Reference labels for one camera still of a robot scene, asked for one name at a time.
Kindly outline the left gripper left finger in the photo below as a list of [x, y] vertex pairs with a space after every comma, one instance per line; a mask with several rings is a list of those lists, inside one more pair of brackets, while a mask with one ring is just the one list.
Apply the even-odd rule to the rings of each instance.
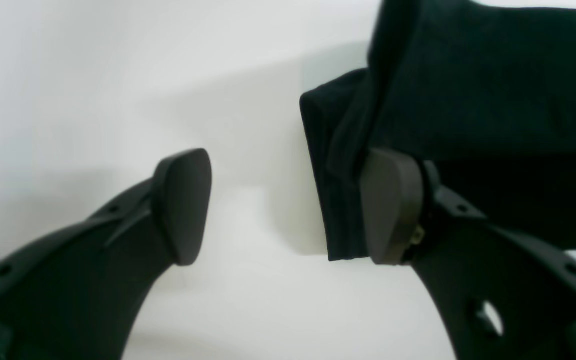
[[201, 252], [212, 185], [203, 148], [89, 218], [0, 260], [0, 360], [119, 360], [158, 278]]

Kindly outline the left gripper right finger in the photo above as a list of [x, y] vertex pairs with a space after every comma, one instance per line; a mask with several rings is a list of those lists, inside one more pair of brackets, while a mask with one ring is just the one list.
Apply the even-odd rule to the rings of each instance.
[[494, 224], [436, 166], [372, 149], [360, 196], [377, 265], [409, 265], [459, 360], [576, 360], [576, 259]]

